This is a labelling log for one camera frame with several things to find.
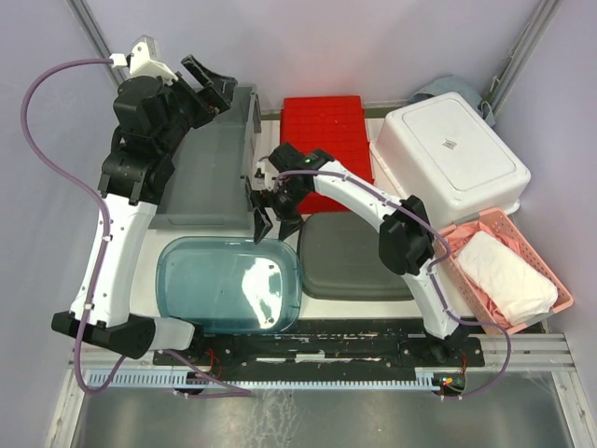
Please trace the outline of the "grey plastic storage bin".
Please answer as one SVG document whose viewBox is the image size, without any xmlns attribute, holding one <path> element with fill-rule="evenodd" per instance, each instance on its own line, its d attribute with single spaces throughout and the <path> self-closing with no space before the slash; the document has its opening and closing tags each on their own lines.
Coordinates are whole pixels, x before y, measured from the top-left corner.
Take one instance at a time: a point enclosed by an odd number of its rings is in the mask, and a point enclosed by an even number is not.
<svg viewBox="0 0 597 448">
<path fill-rule="evenodd" d="M 248 230 L 246 183 L 261 133 L 255 85 L 235 89 L 232 107 L 190 131 L 174 155 L 170 178 L 149 228 L 159 231 Z"/>
</svg>

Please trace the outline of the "dark grey plastic tray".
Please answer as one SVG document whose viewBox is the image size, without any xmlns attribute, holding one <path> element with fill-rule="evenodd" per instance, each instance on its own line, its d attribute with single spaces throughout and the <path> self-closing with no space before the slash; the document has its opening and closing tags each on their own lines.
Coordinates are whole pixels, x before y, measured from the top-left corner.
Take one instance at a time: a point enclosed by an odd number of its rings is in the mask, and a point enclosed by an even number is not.
<svg viewBox="0 0 597 448">
<path fill-rule="evenodd" d="M 307 217 L 298 236 L 303 291 L 317 300 L 411 301 L 378 254 L 379 235 L 352 212 Z"/>
</svg>

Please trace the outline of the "large white plastic tub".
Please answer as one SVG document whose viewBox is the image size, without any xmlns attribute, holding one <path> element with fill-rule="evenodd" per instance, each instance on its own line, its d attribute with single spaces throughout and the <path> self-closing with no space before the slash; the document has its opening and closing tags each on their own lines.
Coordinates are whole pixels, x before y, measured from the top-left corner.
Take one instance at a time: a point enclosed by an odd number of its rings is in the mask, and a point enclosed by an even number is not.
<svg viewBox="0 0 597 448">
<path fill-rule="evenodd" d="M 458 93 L 445 93 L 386 115 L 370 143 L 393 187 L 423 201 L 441 230 L 492 208 L 520 207 L 530 170 Z"/>
</svg>

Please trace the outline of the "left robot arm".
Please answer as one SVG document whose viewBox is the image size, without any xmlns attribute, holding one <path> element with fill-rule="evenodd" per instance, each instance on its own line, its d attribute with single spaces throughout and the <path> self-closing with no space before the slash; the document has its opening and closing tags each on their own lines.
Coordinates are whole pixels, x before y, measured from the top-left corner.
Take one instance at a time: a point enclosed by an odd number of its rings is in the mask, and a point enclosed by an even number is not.
<svg viewBox="0 0 597 448">
<path fill-rule="evenodd" d="M 173 349 L 187 364 L 206 353 L 202 328 L 176 317 L 135 315 L 132 280 L 149 224 L 174 173 L 174 154 L 192 129 L 230 109 L 237 80 L 188 55 L 182 65 L 200 83 L 176 73 L 142 74 L 120 84 L 118 119 L 102 164 L 96 240 L 79 293 L 69 310 L 52 317 L 53 331 L 125 357 Z"/>
</svg>

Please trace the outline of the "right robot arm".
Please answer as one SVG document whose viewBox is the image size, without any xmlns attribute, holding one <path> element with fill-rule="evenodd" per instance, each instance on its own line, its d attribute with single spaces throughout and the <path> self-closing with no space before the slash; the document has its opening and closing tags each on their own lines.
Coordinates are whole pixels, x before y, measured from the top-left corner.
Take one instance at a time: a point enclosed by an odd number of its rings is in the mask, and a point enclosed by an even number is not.
<svg viewBox="0 0 597 448">
<path fill-rule="evenodd" d="M 274 221 L 280 224 L 281 241 L 300 230 L 304 220 L 298 206 L 312 193 L 341 204 L 377 232 L 382 264 L 404 280 L 422 314 L 432 360 L 449 365 L 458 358 L 468 332 L 437 277 L 443 258 L 436 254 L 434 243 L 443 238 L 431 227 L 422 200 L 414 195 L 399 199 L 378 189 L 322 149 L 303 154 L 284 143 L 265 159 L 276 176 L 257 170 L 255 176 L 263 180 L 264 189 L 245 188 L 254 214 L 255 243 L 265 238 Z"/>
</svg>

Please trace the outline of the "red plastic bin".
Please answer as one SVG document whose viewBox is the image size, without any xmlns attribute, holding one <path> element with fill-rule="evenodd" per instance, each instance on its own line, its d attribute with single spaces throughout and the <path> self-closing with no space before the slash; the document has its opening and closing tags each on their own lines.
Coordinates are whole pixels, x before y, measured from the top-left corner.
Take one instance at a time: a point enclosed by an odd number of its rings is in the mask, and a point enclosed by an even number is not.
<svg viewBox="0 0 597 448">
<path fill-rule="evenodd" d="M 352 173 L 374 181 L 365 110 L 358 95 L 284 99 L 280 141 L 304 154 L 322 149 Z"/>
</svg>

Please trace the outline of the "teal transparent container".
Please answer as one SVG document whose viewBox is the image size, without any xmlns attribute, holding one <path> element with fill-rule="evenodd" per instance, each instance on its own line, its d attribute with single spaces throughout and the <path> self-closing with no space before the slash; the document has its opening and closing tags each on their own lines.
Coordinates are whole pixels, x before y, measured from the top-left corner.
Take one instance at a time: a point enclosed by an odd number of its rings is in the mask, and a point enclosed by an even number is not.
<svg viewBox="0 0 597 448">
<path fill-rule="evenodd" d="M 275 334 L 299 317 L 299 258 L 284 242 L 183 237 L 160 253 L 160 315 L 200 324 L 210 334 Z"/>
</svg>

